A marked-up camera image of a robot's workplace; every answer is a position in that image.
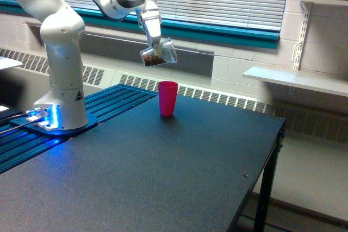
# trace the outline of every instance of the teal window frame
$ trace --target teal window frame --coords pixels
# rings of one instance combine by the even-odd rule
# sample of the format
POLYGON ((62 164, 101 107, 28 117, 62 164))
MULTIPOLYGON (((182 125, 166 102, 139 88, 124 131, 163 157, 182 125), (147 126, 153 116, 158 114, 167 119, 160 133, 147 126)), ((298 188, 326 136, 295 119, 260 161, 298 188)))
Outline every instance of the teal window frame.
MULTIPOLYGON (((128 15, 121 22, 106 19, 99 10, 74 8, 85 23, 118 29, 141 31, 135 15, 128 15)), ((0 11, 9 13, 26 13, 15 0, 0 0, 0 11)), ((162 19, 162 34, 172 38, 182 37, 189 41, 209 41, 214 44, 225 43, 276 49, 279 32, 251 30, 235 27, 212 26, 183 21, 162 19)))

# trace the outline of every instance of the wall shelf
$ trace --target wall shelf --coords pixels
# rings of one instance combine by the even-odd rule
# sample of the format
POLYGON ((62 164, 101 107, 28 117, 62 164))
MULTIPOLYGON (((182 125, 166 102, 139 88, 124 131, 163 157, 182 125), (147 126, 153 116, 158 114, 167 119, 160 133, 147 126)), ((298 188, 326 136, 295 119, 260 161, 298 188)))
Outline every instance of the wall shelf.
POLYGON ((253 66, 244 77, 348 97, 348 79, 323 73, 297 71, 278 66, 253 66))
POLYGON ((297 0, 307 3, 314 3, 319 5, 338 5, 341 7, 348 7, 348 1, 344 0, 297 0))
POLYGON ((21 62, 5 58, 5 57, 0 57, 0 70, 7 69, 7 68, 12 68, 16 66, 21 66, 23 65, 21 62))

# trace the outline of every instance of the cable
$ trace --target cable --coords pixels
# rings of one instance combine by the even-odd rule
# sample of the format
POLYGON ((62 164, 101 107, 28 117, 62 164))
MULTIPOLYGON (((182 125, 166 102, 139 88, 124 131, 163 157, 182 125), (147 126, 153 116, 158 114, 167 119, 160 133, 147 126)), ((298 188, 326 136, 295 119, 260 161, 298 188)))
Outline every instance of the cable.
POLYGON ((5 123, 5 122, 8 122, 10 120, 14 120, 14 119, 17 119, 17 118, 20 118, 20 117, 25 117, 25 116, 26 116, 26 114, 17 114, 17 115, 9 116, 7 118, 1 119, 0 120, 0 125, 5 123))
POLYGON ((31 123, 41 122, 41 121, 43 121, 44 119, 45 119, 44 117, 43 117, 43 118, 38 118, 38 119, 35 120, 35 121, 27 122, 27 123, 18 125, 18 126, 16 126, 16 127, 10 128, 10 129, 6 129, 6 130, 0 132, 0 136, 3 135, 3 134, 5 134, 5 133, 8 133, 8 132, 10 132, 10 131, 12 131, 12 130, 19 129, 19 128, 21 128, 21 127, 24 127, 24 126, 26 126, 26 125, 29 125, 29 124, 31 124, 31 123))

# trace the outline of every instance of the blue led light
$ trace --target blue led light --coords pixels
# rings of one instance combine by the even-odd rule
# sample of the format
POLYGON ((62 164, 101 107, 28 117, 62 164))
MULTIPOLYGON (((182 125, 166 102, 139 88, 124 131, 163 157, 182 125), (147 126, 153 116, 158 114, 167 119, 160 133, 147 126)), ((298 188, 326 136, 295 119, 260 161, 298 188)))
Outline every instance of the blue led light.
POLYGON ((51 110, 51 127, 57 128, 58 127, 58 112, 57 112, 57 106, 53 105, 51 110))

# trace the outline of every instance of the red plastic cup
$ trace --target red plastic cup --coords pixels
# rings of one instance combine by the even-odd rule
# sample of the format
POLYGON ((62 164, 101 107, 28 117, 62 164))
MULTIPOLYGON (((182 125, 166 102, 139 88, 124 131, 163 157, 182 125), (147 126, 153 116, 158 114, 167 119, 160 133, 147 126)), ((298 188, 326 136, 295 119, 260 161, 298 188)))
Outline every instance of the red plastic cup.
POLYGON ((162 116, 173 116, 178 87, 178 83, 174 81, 161 81, 158 84, 159 110, 162 116))

